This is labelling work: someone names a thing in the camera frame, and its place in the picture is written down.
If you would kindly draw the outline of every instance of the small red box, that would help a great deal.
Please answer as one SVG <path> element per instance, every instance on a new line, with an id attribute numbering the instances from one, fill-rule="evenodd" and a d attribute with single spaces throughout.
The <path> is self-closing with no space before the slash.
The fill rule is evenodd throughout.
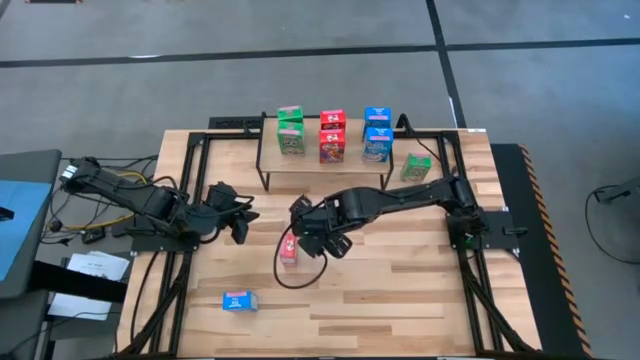
<path id="1" fill-rule="evenodd" d="M 297 262 L 297 241 L 292 233 L 287 233 L 280 247 L 280 261 L 284 266 L 296 266 Z"/>
<path id="2" fill-rule="evenodd" d="M 320 129 L 346 129 L 347 116 L 344 110 L 325 110 L 320 113 Z"/>
<path id="3" fill-rule="evenodd" d="M 320 163 L 337 163 L 344 161 L 345 132 L 344 129 L 320 130 Z"/>

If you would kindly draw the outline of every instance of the green cereal box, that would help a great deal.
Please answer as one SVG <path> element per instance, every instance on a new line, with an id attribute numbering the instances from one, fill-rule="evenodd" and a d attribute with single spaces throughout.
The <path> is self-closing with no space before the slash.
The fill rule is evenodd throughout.
<path id="1" fill-rule="evenodd" d="M 278 109 L 278 121 L 301 123 L 303 118 L 302 106 L 286 106 Z"/>
<path id="2" fill-rule="evenodd" d="M 407 161 L 404 162 L 400 180 L 402 181 L 422 181 L 431 169 L 431 157 L 424 154 L 409 153 Z"/>
<path id="3" fill-rule="evenodd" d="M 278 143 L 283 155 L 304 154 L 304 123 L 278 121 Z"/>

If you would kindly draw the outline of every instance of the wooden shelf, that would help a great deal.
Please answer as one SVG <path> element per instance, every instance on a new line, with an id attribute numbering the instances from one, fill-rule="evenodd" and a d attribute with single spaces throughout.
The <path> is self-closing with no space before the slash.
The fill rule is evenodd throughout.
<path id="1" fill-rule="evenodd" d="M 278 119 L 266 118 L 262 133 L 260 169 L 265 173 L 388 174 L 391 169 L 389 161 L 377 163 L 362 160 L 363 127 L 364 120 L 347 119 L 344 162 L 321 164 L 318 143 L 320 119 L 304 119 L 304 155 L 282 155 L 278 144 Z"/>

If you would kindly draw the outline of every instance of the wooden table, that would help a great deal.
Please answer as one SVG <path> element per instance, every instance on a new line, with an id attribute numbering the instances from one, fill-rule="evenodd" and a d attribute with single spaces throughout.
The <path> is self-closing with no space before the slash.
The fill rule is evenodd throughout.
<path id="1" fill-rule="evenodd" d="M 179 181 L 189 131 L 165 132 L 156 177 Z M 460 130 L 468 177 L 487 210 L 504 206 L 486 132 Z M 423 142 L 436 150 L 435 141 Z M 379 186 L 377 175 L 272 174 L 265 192 L 255 169 L 256 140 L 214 140 L 205 184 L 224 181 L 240 194 L 252 194 L 261 216 L 250 225 L 246 244 L 236 245 L 225 231 L 194 256 L 183 318 L 179 356 L 435 356 L 474 353 L 457 257 L 449 247 L 444 211 L 421 208 L 383 216 L 350 233 L 354 247 L 342 260 L 329 258 L 324 276 L 303 290 L 278 286 L 271 273 L 275 245 L 287 225 L 288 207 L 300 195 L 312 201 L 353 186 Z M 394 143 L 389 188 L 406 186 L 400 168 L 409 151 L 424 152 L 415 140 Z M 189 190 L 196 177 L 196 151 Z M 425 181 L 441 177 L 437 164 Z M 531 346 L 539 348 L 531 305 L 520 264 L 503 250 L 485 251 L 498 308 Z M 129 343 L 131 316 L 144 271 L 151 258 L 136 258 L 122 310 L 118 343 Z M 282 278 L 302 283 L 319 269 L 320 259 L 299 254 L 299 267 Z M 158 259 L 142 294 L 136 332 L 155 309 L 164 255 Z M 257 313 L 221 309 L 224 291 L 254 290 Z M 490 332 L 482 307 L 485 347 Z M 161 350 L 167 349 L 173 310 L 167 313 Z"/>

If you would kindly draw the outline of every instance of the paper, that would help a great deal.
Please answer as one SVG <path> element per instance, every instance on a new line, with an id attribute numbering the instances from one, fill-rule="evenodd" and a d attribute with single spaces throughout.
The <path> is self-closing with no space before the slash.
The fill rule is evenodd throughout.
<path id="1" fill-rule="evenodd" d="M 122 279 L 129 260 L 117 256 L 105 254 L 99 251 L 91 251 L 87 255 L 73 254 L 67 269 L 78 271 L 88 275 L 103 277 L 105 279 L 119 281 Z M 83 319 L 106 320 L 111 303 L 107 301 L 91 300 L 88 298 L 56 294 L 49 307 L 49 315 L 76 316 L 82 312 L 90 312 L 103 315 L 82 314 L 77 317 Z"/>
<path id="2" fill-rule="evenodd" d="M 0 221 L 0 281 L 7 277 L 50 191 L 49 183 L 0 180 L 0 206 L 14 212 L 12 220 Z"/>

